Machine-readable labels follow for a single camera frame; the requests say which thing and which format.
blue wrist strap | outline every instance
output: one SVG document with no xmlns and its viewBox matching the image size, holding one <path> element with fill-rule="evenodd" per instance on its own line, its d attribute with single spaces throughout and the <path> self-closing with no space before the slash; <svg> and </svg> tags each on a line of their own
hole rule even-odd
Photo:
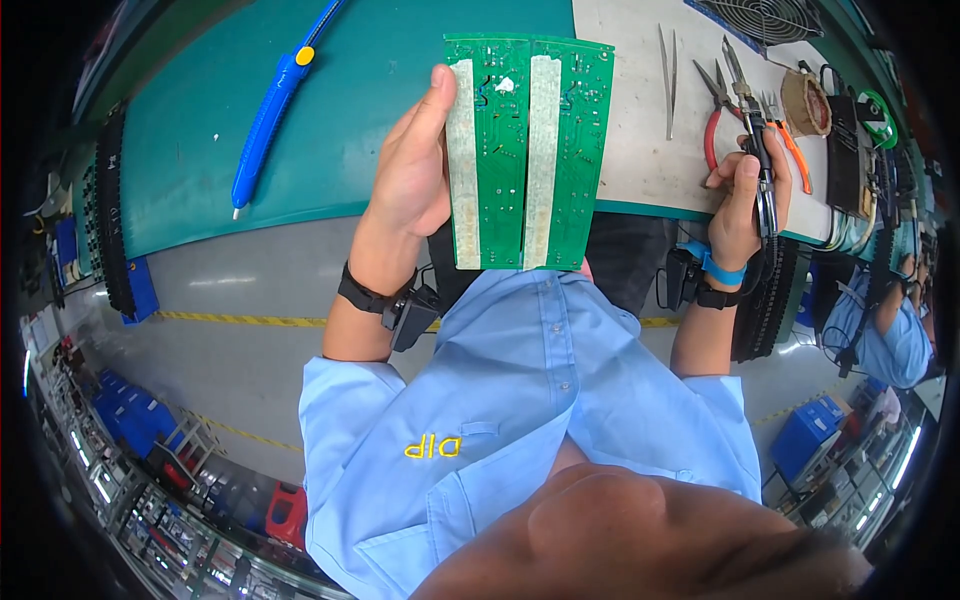
<svg viewBox="0 0 960 600">
<path fill-rule="evenodd" d="M 710 257 L 710 247 L 703 242 L 690 240 L 689 242 L 681 242 L 677 244 L 677 246 L 687 250 L 700 260 L 703 263 L 704 271 L 711 274 L 713 278 L 720 283 L 724 285 L 739 285 L 743 282 L 743 274 L 747 272 L 746 265 L 739 271 L 724 271 L 713 262 L 713 259 Z"/>
</svg>

blue desoldering pump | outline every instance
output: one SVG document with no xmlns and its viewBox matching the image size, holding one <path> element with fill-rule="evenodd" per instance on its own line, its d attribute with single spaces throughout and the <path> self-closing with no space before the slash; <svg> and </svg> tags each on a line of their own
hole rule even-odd
<svg viewBox="0 0 960 600">
<path fill-rule="evenodd" d="M 260 168 L 270 151 L 270 144 L 274 141 L 274 135 L 283 119 L 283 113 L 286 111 L 287 105 L 290 104 L 290 99 L 293 98 L 300 82 L 310 71 L 315 55 L 314 44 L 317 43 L 317 39 L 324 32 L 330 19 L 346 1 L 331 0 L 293 55 L 285 54 L 280 57 L 274 80 L 267 88 L 267 95 L 260 103 L 260 110 L 257 111 L 250 133 L 247 135 L 247 143 L 244 144 L 243 154 L 240 155 L 237 175 L 233 179 L 233 189 L 230 190 L 230 197 L 233 200 L 234 221 L 240 215 L 240 209 L 246 206 L 253 197 L 256 181 L 260 176 Z"/>
</svg>

yellow button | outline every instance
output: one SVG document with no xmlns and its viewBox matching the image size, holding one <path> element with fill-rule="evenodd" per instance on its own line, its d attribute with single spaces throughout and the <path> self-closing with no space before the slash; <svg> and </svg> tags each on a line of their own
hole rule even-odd
<svg viewBox="0 0 960 600">
<path fill-rule="evenodd" d="M 306 66 L 310 64 L 310 61 L 313 60 L 314 51 L 310 46 L 303 46 L 297 52 L 297 64 L 300 66 Z"/>
</svg>

yellow embroidered logo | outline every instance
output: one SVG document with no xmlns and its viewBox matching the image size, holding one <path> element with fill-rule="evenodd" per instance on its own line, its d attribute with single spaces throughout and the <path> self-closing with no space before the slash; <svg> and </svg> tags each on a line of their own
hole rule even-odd
<svg viewBox="0 0 960 600">
<path fill-rule="evenodd" d="M 430 443 L 427 443 L 426 434 L 420 436 L 419 444 L 410 444 L 403 454 L 410 458 L 433 458 L 434 443 L 437 441 L 437 434 L 430 434 Z M 441 456 L 456 456 L 460 454 L 461 438 L 444 438 L 437 444 L 437 454 Z"/>
</svg>

workbench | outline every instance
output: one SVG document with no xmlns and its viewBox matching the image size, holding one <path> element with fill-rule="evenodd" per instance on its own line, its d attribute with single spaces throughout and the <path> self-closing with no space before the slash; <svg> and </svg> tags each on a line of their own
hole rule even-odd
<svg viewBox="0 0 960 600">
<path fill-rule="evenodd" d="M 617 46 L 612 123 L 597 209 L 706 220 L 720 197 L 702 188 L 703 130 L 712 99 L 693 68 L 721 58 L 724 30 L 681 0 L 490 0 L 468 3 L 349 0 L 318 46 L 260 178 L 238 221 L 230 188 L 237 161 L 280 55 L 319 8 L 305 0 L 261 0 L 234 12 L 173 57 L 132 98 L 124 132 L 121 202 L 128 257 L 217 235 L 360 214 L 380 143 L 421 96 L 442 61 L 443 34 L 517 31 L 579 36 Z M 674 139 L 665 140 L 665 94 L 657 24 L 677 32 Z M 783 68 L 730 36 L 754 89 L 779 90 Z M 774 60 L 824 58 L 806 42 L 771 49 Z M 736 150 L 742 125 L 721 116 L 716 153 Z M 799 138 L 813 195 L 794 194 L 786 235 L 828 236 L 826 143 Z"/>
</svg>

